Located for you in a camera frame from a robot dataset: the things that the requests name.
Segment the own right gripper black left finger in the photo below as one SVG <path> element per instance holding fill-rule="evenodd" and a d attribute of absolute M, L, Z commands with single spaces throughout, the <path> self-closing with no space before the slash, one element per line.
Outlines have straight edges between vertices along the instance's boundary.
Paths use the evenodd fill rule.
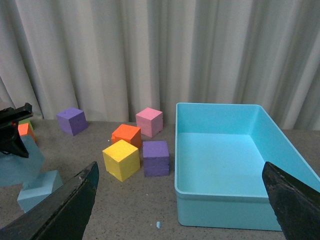
<path fill-rule="evenodd" d="M 2 240 L 81 240 L 92 214 L 99 167 L 92 162 L 34 208 L 0 230 Z"/>

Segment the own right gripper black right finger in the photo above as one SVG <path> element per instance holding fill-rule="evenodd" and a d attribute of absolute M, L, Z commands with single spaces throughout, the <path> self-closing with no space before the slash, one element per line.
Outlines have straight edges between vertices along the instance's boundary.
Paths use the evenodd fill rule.
<path fill-rule="evenodd" d="M 262 180 L 269 203 L 287 240 L 320 238 L 320 193 L 267 161 Z"/>

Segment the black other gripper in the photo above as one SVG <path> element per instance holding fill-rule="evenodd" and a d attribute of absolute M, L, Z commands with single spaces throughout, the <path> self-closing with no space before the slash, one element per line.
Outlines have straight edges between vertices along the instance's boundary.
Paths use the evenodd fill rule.
<path fill-rule="evenodd" d="M 0 151 L 23 158 L 29 157 L 18 130 L 18 125 L 9 125 L 33 116 L 33 106 L 26 102 L 19 108 L 8 107 L 0 111 Z"/>

